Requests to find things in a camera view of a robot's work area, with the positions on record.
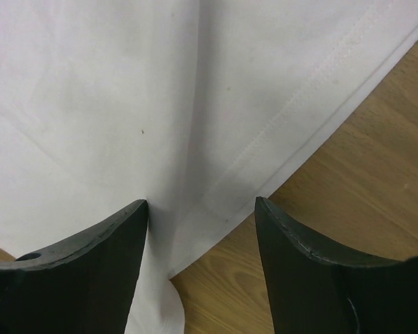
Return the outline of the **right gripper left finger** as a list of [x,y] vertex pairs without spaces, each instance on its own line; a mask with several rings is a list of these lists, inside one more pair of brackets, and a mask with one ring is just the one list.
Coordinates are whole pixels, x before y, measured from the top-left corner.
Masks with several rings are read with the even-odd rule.
[[148,227],[136,200],[77,234],[0,262],[0,333],[124,333]]

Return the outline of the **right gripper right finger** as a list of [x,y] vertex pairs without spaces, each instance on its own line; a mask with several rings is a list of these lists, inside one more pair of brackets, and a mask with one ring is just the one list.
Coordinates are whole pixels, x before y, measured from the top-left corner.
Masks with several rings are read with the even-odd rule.
[[263,197],[254,216],[276,333],[418,333],[418,256],[355,250]]

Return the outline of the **white t-shirt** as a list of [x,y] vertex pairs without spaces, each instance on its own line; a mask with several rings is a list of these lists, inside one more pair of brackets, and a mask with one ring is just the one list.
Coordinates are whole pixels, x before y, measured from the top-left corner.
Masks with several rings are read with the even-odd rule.
[[418,40],[418,1],[0,1],[0,248],[137,199],[128,333],[182,333],[171,278],[243,222]]

